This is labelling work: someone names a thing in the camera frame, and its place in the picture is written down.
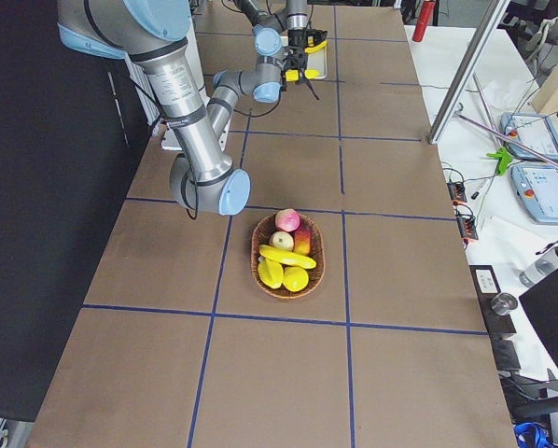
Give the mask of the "yellow banana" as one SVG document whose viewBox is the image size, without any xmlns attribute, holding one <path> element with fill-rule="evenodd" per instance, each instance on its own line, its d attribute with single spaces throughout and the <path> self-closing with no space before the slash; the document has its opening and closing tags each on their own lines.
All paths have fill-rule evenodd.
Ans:
<svg viewBox="0 0 558 448">
<path fill-rule="evenodd" d="M 306 270 L 313 269 L 317 266 L 316 261 L 308 256 L 279 249 L 270 245 L 260 245 L 258 247 L 258 252 L 266 259 L 270 259 L 287 266 L 301 267 Z"/>
<path fill-rule="evenodd" d="M 318 52 L 318 51 L 324 49 L 327 46 L 327 43 L 328 43 L 327 40 L 324 40 L 324 41 L 320 42 L 319 44 L 314 44 L 312 46 L 308 46 L 308 47 L 305 48 L 305 52 L 310 53 L 310 54 Z"/>
<path fill-rule="evenodd" d="M 315 69 L 305 69 L 303 73 L 308 79 L 322 78 L 324 76 L 323 73 Z M 285 72 L 285 79 L 287 82 L 296 82 L 300 79 L 300 75 L 301 72 L 295 69 L 290 69 Z"/>
</svg>

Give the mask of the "woven wicker basket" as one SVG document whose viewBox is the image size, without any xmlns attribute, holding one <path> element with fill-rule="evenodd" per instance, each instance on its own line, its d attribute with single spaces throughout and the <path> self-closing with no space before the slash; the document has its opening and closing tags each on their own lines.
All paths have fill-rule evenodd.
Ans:
<svg viewBox="0 0 558 448">
<path fill-rule="evenodd" d="M 251 271 L 259 287 L 277 299 L 312 292 L 325 271 L 324 242 L 316 223 L 293 208 L 263 218 L 252 232 Z"/>
</svg>

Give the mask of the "cream bear tray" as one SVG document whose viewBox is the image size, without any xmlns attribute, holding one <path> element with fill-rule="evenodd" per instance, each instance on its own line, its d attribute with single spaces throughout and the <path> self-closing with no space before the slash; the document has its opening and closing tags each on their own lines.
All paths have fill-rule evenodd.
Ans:
<svg viewBox="0 0 558 448">
<path fill-rule="evenodd" d="M 284 47 L 284 50 L 286 51 L 286 56 L 288 53 L 290 53 L 289 48 L 288 48 L 288 37 L 287 36 L 282 36 L 281 37 L 282 40 L 282 44 Z M 327 76 L 327 72 L 328 72 L 328 63 L 327 63 L 327 47 L 325 47 L 324 49 L 315 52 L 315 53 L 306 53 L 307 54 L 307 66 L 306 69 L 315 69 L 320 71 L 321 73 L 324 74 L 324 76 L 322 78 L 316 78 L 316 79 L 324 79 Z"/>
</svg>

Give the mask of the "red cylinder bottle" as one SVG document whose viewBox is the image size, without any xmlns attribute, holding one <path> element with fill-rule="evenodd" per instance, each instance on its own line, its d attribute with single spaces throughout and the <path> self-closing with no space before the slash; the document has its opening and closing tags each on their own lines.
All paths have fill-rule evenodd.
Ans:
<svg viewBox="0 0 558 448">
<path fill-rule="evenodd" d="M 422 42 L 425 36 L 426 28 L 430 23 L 432 18 L 434 9 L 436 6 L 435 0 L 424 0 L 422 3 L 422 7 L 420 10 L 420 14 L 417 18 L 417 22 L 414 27 L 414 31 L 412 34 L 412 41 L 413 42 Z"/>
</svg>

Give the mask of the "dark red apple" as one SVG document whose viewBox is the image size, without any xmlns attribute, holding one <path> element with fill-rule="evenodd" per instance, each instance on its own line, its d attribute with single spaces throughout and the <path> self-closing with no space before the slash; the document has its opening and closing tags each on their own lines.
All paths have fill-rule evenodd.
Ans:
<svg viewBox="0 0 558 448">
<path fill-rule="evenodd" d="M 293 233 L 293 251 L 297 254 L 308 256 L 312 250 L 312 230 L 309 226 L 301 224 Z"/>
</svg>

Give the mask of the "pale green pink apple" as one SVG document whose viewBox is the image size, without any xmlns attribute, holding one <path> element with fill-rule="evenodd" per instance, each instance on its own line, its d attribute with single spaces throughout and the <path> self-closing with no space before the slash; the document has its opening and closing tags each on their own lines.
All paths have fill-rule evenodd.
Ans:
<svg viewBox="0 0 558 448">
<path fill-rule="evenodd" d="M 294 239 L 286 231 L 276 231 L 271 235 L 269 245 L 281 250 L 292 251 L 294 249 Z"/>
</svg>

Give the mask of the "black orange connector block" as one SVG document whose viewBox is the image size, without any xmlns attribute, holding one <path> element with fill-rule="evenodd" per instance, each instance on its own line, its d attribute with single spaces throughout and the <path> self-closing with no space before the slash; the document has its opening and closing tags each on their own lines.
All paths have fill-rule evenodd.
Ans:
<svg viewBox="0 0 558 448">
<path fill-rule="evenodd" d="M 462 181 L 448 182 L 447 189 L 454 206 L 467 203 L 466 188 Z"/>
</svg>

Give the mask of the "long metal grabber rod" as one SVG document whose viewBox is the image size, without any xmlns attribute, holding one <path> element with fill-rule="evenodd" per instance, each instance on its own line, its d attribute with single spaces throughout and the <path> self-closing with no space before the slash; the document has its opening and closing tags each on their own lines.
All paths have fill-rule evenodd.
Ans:
<svg viewBox="0 0 558 448">
<path fill-rule="evenodd" d="M 488 124 L 481 124 L 465 116 L 458 105 L 454 116 L 492 136 L 501 146 L 507 146 L 519 160 L 538 160 L 558 169 L 558 133 L 550 124 L 550 117 L 539 114 L 511 113 L 503 118 L 501 129 L 490 112 L 483 89 L 476 74 L 472 75 Z"/>
</svg>

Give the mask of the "yellow lemon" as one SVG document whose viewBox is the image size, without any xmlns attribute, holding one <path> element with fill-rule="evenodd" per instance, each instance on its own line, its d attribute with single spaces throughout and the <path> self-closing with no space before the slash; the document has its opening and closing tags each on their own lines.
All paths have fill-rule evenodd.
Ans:
<svg viewBox="0 0 558 448">
<path fill-rule="evenodd" d="M 288 266 L 284 268 L 283 286 L 290 292 L 299 292 L 304 290 L 309 284 L 308 272 L 296 266 Z"/>
</svg>

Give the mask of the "green clip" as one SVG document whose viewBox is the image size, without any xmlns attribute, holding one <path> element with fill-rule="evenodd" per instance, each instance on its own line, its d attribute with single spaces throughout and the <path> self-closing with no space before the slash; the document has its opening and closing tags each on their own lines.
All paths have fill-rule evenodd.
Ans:
<svg viewBox="0 0 558 448">
<path fill-rule="evenodd" d="M 495 152 L 490 152 L 486 154 L 487 158 L 497 160 L 497 165 L 495 167 L 495 175 L 502 176 L 508 170 L 509 166 L 513 162 L 513 156 L 508 152 L 505 147 L 500 147 Z"/>
</svg>

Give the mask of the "far teach pendant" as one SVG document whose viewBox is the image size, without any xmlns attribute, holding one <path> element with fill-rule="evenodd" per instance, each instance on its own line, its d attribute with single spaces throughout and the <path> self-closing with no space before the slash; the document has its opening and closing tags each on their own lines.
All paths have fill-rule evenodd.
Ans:
<svg viewBox="0 0 558 448">
<path fill-rule="evenodd" d="M 534 113 L 504 112 L 500 119 L 501 131 L 513 140 L 506 143 L 508 151 L 516 158 L 540 161 L 534 154 L 519 145 L 532 148 L 538 154 L 558 161 L 558 133 L 549 117 Z"/>
</svg>

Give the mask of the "teach pendant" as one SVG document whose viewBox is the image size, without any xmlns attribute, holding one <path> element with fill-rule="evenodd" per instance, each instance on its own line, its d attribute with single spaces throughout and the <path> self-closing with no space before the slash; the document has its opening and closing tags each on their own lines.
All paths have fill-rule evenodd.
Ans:
<svg viewBox="0 0 558 448">
<path fill-rule="evenodd" d="M 558 225 L 558 168 L 520 163 L 511 168 L 510 178 L 520 202 L 535 222 Z"/>
<path fill-rule="evenodd" d="M 506 143 L 508 151 L 516 158 L 540 161 L 534 154 L 519 145 L 532 148 L 538 154 L 558 161 L 558 133 L 549 117 L 534 113 L 504 112 L 500 119 L 501 131 L 513 140 Z"/>
</svg>

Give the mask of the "metal weight cylinder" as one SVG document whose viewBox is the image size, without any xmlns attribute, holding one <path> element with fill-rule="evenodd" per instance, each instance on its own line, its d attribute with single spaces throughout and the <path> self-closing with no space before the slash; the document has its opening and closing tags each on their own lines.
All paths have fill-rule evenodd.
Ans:
<svg viewBox="0 0 558 448">
<path fill-rule="evenodd" d="M 500 292 L 490 299 L 489 306 L 493 313 L 499 316 L 509 315 L 518 308 L 519 302 L 515 296 L 507 292 Z"/>
</svg>

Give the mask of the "grey water bottle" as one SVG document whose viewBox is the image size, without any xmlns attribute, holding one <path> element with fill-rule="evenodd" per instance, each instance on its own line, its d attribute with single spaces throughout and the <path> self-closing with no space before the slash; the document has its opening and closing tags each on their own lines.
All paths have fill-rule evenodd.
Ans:
<svg viewBox="0 0 558 448">
<path fill-rule="evenodd" d="M 558 240 L 537 252 L 538 258 L 519 274 L 520 282 L 532 287 L 558 269 Z"/>
</svg>

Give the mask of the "aluminium frame post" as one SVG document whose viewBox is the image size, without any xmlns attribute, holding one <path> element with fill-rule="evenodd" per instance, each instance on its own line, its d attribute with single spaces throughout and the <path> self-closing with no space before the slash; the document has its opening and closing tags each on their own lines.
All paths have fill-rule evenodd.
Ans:
<svg viewBox="0 0 558 448">
<path fill-rule="evenodd" d="M 474 74 L 488 40 L 502 20 L 508 5 L 509 0 L 492 0 L 486 8 L 486 12 L 479 26 L 467 44 L 466 52 L 455 72 L 453 81 L 447 90 L 438 114 L 432 124 L 428 135 L 430 144 L 437 144 L 439 142 L 449 121 L 453 118 L 462 93 L 470 77 Z"/>
</svg>

